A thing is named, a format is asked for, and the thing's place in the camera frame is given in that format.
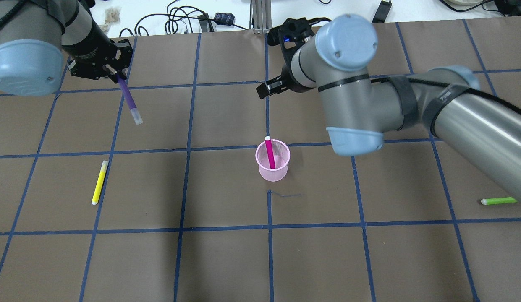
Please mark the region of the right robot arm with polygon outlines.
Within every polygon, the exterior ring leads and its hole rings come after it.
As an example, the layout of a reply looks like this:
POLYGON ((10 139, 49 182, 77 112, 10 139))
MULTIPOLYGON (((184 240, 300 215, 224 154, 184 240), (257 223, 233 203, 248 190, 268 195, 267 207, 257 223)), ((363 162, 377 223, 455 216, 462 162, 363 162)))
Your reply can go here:
POLYGON ((480 90, 461 65, 423 74, 371 79, 378 37, 360 15, 341 15, 316 32, 321 18, 287 19, 267 34, 280 46, 281 75, 257 88, 261 99, 316 90, 326 131, 339 156, 380 150, 384 134, 422 124, 521 203, 521 109, 480 90))

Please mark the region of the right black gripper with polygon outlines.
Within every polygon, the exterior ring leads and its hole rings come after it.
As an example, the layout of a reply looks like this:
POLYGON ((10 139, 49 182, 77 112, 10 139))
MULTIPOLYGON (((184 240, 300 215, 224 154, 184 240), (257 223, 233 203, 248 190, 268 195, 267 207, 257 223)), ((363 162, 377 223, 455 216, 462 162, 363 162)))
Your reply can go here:
POLYGON ((256 87, 260 99, 287 90, 309 91, 316 88, 316 82, 308 77, 299 63, 300 49, 315 36, 312 26, 330 22, 329 18, 286 19, 282 25, 272 28, 267 35, 268 46, 280 46, 285 64, 281 75, 267 80, 256 87))

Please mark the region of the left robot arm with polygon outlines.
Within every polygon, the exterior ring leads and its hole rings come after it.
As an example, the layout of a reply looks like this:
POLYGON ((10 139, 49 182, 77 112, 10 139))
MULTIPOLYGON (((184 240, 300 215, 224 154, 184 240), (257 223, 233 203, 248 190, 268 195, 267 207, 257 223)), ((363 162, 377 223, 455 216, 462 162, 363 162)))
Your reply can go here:
POLYGON ((45 96, 64 68, 88 80, 126 80, 133 48, 94 21, 94 0, 0 0, 0 91, 45 96))

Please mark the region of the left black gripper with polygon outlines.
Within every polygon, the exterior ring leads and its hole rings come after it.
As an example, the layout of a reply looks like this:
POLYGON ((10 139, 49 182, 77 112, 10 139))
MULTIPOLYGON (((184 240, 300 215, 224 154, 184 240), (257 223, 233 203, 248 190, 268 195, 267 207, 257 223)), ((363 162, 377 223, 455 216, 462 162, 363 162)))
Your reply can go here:
POLYGON ((74 77, 88 80, 111 79, 114 83, 126 81, 133 48, 130 40, 110 40, 109 45, 95 48, 84 57, 73 57, 67 68, 74 77))

